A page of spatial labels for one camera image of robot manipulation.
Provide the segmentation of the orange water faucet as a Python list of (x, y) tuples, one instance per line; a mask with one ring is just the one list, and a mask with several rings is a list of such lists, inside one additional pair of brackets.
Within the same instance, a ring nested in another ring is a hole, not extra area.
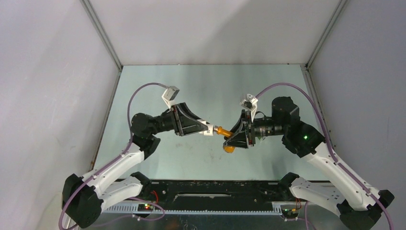
[[(231, 136), (233, 135), (232, 132), (230, 132), (230, 131), (228, 131), (228, 130), (222, 128), (221, 126), (214, 126), (214, 127), (213, 127), (213, 131), (214, 131), (216, 134), (223, 136), (225, 139), (228, 139), (229, 137), (231, 137)], [(235, 150), (235, 147), (232, 147), (232, 146), (225, 146), (225, 145), (224, 145), (224, 146), (223, 146), (223, 150), (224, 150), (226, 153), (233, 153), (234, 150)]]

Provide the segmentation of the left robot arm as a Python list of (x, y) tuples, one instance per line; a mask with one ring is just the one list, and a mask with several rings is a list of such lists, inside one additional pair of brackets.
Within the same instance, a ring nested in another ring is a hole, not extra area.
[(109, 207), (132, 197), (147, 199), (151, 180), (140, 172), (116, 182), (157, 149), (156, 134), (173, 130), (178, 136), (213, 135), (218, 127), (192, 113), (186, 103), (172, 105), (161, 115), (135, 114), (130, 121), (130, 140), (122, 153), (100, 169), (82, 176), (72, 174), (63, 187), (62, 210), (81, 228), (91, 226)]

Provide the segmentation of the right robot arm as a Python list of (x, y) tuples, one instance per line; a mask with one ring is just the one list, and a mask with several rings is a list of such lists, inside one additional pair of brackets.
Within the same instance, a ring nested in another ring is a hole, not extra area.
[(257, 118), (257, 98), (247, 94), (240, 101), (242, 112), (223, 147), (246, 149), (257, 138), (281, 136), (282, 144), (300, 159), (318, 168), (332, 183), (331, 188), (314, 185), (303, 177), (286, 174), (279, 182), (279, 196), (294, 197), (314, 203), (337, 215), (350, 230), (369, 230), (387, 213), (394, 200), (388, 190), (379, 190), (357, 175), (330, 149), (326, 138), (313, 126), (303, 122), (299, 107), (290, 97), (277, 97), (271, 103), (271, 116)]

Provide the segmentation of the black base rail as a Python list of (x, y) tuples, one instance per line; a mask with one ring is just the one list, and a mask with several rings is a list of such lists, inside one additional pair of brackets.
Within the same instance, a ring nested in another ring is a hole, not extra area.
[(137, 196), (166, 211), (274, 211), (296, 203), (276, 181), (152, 180)]

